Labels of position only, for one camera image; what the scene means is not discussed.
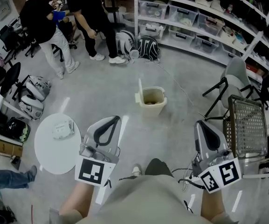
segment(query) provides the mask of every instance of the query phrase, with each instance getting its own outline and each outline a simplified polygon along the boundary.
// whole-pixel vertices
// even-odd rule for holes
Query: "gray t-shirt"
[[[73,212],[64,223],[80,220],[77,224],[234,224],[225,213],[209,222],[187,211],[182,196],[181,186],[167,175],[123,180],[96,215],[80,220],[80,214]]]

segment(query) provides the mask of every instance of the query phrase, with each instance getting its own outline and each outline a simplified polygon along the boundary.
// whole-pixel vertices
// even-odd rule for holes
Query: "storage bin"
[[[220,6],[220,0],[213,0],[212,3],[211,3],[211,8],[217,10],[217,11],[220,11],[222,13],[224,13],[226,10],[223,9],[221,6]]]
[[[163,32],[166,28],[165,24],[160,24],[151,21],[139,21],[139,35],[148,35],[156,40],[161,40]]]
[[[139,91],[135,94],[135,102],[139,103],[142,114],[148,117],[156,117],[167,103],[164,89],[161,87],[142,88],[141,80],[138,80]]]
[[[203,13],[199,14],[198,27],[212,35],[218,35],[224,25],[225,23],[222,18],[217,19]]]
[[[155,0],[157,2],[139,0],[139,10],[138,13],[141,16],[165,19],[167,4],[160,0]]]
[[[234,40],[233,44],[236,47],[244,50],[247,47],[247,43],[244,40],[244,37],[242,36],[242,34],[236,32],[236,31],[234,31],[234,32],[235,32],[235,35],[236,35],[236,39]]]
[[[208,2],[207,0],[194,0],[194,1],[196,3],[200,3],[200,4],[202,4],[204,6],[207,6],[207,7],[211,6],[211,4],[212,4],[212,1],[211,2]]]
[[[231,47],[229,47],[226,44],[221,44],[221,46],[222,46],[223,51],[225,53],[227,53],[227,55],[230,58],[233,58],[233,57],[241,57],[241,53],[239,51],[235,50],[234,48],[231,48]]]
[[[227,43],[233,43],[233,41],[236,39],[236,35],[231,28],[223,26],[221,28],[220,38]]]
[[[195,38],[194,32],[183,28],[170,26],[168,31],[171,39],[183,42],[186,46],[190,46],[191,42]]]
[[[193,49],[211,54],[216,50],[216,48],[219,47],[219,42],[207,36],[196,34],[194,42],[191,43],[191,47]]]
[[[184,24],[186,26],[192,26],[196,16],[199,14],[197,8],[183,6],[182,4],[173,2],[170,6],[170,13],[168,20]]]

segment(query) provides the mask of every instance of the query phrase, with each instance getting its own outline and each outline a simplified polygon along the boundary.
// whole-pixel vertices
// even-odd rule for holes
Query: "black bag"
[[[154,38],[144,35],[138,41],[138,51],[140,58],[154,61],[158,58],[160,49]]]

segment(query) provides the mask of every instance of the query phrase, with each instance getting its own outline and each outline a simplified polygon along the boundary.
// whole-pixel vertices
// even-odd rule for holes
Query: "cardboard box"
[[[10,156],[22,156],[23,147],[0,140],[0,154]]]

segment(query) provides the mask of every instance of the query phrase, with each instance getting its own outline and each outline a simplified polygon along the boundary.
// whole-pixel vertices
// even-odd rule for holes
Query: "beige trash bin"
[[[142,108],[144,116],[155,117],[160,114],[167,103],[164,89],[161,87],[142,88],[142,82],[138,80],[139,92],[135,94],[135,101]]]

